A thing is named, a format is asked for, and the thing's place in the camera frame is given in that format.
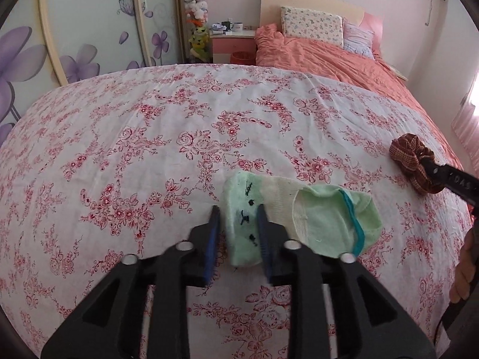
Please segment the person right hand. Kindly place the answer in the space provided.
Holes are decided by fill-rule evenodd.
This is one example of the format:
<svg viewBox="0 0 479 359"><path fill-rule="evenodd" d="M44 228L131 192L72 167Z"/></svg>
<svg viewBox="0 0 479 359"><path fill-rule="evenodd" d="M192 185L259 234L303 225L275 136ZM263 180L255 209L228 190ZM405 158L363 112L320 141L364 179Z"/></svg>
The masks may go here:
<svg viewBox="0 0 479 359"><path fill-rule="evenodd" d="M470 284L475 275L475 264L472 260L472 246L474 244L473 230L470 229L460 249L459 263L455 267L455 280L449 291L451 303L467 300L470 294Z"/></svg>

